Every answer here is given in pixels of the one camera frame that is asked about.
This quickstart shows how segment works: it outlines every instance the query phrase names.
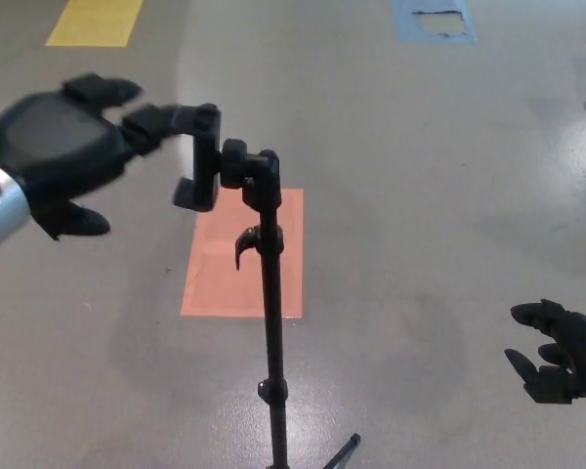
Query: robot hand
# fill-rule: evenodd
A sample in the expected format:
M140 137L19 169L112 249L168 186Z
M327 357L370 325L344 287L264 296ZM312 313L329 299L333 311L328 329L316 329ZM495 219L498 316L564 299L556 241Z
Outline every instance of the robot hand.
M586 316L549 300L517 305L511 313L519 324L538 329L555 341L538 348L540 357L553 366L536 369L520 352L505 351L534 401L571 404L573 399L586 398Z

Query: tripod stand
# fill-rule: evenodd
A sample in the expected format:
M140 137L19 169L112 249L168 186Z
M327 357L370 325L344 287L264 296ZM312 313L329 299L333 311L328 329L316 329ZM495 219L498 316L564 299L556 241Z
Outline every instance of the tripod stand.
M263 150L259 154L247 153L247 146L240 140L226 140L218 156L217 166L222 186L242 189L243 203L260 216L260 224L248 228L237 239L235 262L239 269L240 256L247 249L256 249L261 256L269 377L259 383L258 395L270 407L273 465L268 469L289 469L285 409L288 388L283 370L280 291L280 254L284 250L284 238L277 223L277 209L282 203L279 160L270 150ZM195 186L200 184L197 176L192 183ZM179 201L180 192L182 189L179 187L175 203L187 208L186 203ZM336 468L359 443L360 435L353 434L323 469Z

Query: grey concrete floor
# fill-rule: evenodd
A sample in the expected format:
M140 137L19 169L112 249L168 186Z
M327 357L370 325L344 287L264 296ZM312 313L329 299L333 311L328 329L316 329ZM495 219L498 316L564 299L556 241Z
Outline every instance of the grey concrete floor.
M533 404L503 354L543 343L514 304L586 313L586 0L469 6L479 42L449 46L399 43L388 0L146 1L126 50L74 50L44 47L62 0L0 2L0 108L128 76L217 103L304 189L293 467L357 431L352 468L586 468L586 403ZM112 236L0 249L0 467L270 462L263 325L179 316L184 151L89 197Z

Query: phone mount clamp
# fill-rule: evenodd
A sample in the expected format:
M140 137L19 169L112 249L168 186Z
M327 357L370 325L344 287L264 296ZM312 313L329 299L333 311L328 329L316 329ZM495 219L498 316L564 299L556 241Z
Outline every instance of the phone mount clamp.
M288 387L283 370L280 290L280 255L284 250L284 236L277 223L277 209L282 204L279 159L274 151L266 149L258 154L248 153L247 146L240 140L226 140L221 152L214 149L212 144L218 144L219 140L221 115L213 105L205 106L202 109L209 110L201 112L198 135L183 132L196 138L194 180L181 180L174 203L195 211L211 210L217 197L216 176L219 173L221 185L227 189L241 189L243 203L259 214L259 225L248 228L236 240L235 263L239 269L241 254L247 249L256 249L261 256L268 378L259 383L258 395L270 407L273 465L268 469L289 469L285 410ZM214 137L206 139L211 145L200 145L197 139L204 140L207 135ZM210 154L200 153L207 147ZM323 469L337 467L359 443L360 435L353 434Z

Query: orange rectangle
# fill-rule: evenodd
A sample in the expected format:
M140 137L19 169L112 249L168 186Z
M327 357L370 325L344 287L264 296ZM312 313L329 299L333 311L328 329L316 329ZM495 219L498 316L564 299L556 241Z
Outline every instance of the orange rectangle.
M255 250L234 265L234 242L259 215L243 204L240 191L221 189L215 209L199 213L188 260L182 316L262 318L261 260ZM302 317L304 193L282 190L278 223L284 232L280 258L282 315Z

